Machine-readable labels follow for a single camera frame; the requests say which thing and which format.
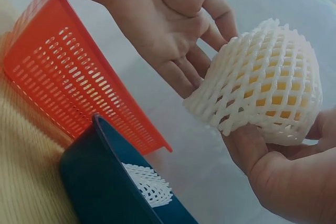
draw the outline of finger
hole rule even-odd
[[[168,61],[156,70],[183,99],[195,91],[195,86],[190,83],[184,72],[174,62]]]
[[[241,165],[240,159],[239,159],[239,152],[238,149],[234,143],[234,139],[230,137],[226,137],[222,135],[223,142],[230,154],[230,157],[232,161],[239,167],[239,169],[243,170],[243,167]]]
[[[270,152],[280,152],[288,160],[296,160],[299,158],[308,157],[319,153],[318,145],[294,145],[294,146],[282,146],[277,144],[267,144]]]
[[[173,62],[181,69],[194,88],[197,89],[202,80],[194,66],[187,60],[187,58],[183,57],[179,60],[174,60]]]
[[[213,22],[209,22],[209,27],[207,31],[201,35],[201,39],[217,52],[227,43]]]
[[[323,126],[325,125],[327,117],[331,115],[331,113],[334,112],[333,110],[325,110],[321,111],[313,124],[313,126],[310,128],[310,131],[308,132],[306,138],[311,140],[318,140],[323,137]]]
[[[238,36],[234,13],[225,0],[205,0],[203,8],[211,15],[226,41]]]
[[[249,175],[258,161],[268,153],[266,143],[256,126],[245,125],[229,136],[238,150],[243,172]]]
[[[194,66],[199,76],[204,78],[211,64],[211,60],[205,52],[198,45],[195,45],[187,53],[186,58]]]

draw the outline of white foam net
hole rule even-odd
[[[173,194],[169,184],[153,169],[131,164],[123,166],[152,208],[167,205],[172,201]]]
[[[301,143],[322,103],[319,65],[309,42],[269,19],[223,46],[201,86],[184,101],[189,112],[225,136],[247,123],[268,143]]]

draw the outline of plastic basket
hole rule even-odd
[[[27,7],[7,42],[4,70],[73,140],[99,113],[141,154],[172,151],[67,0],[34,0]]]

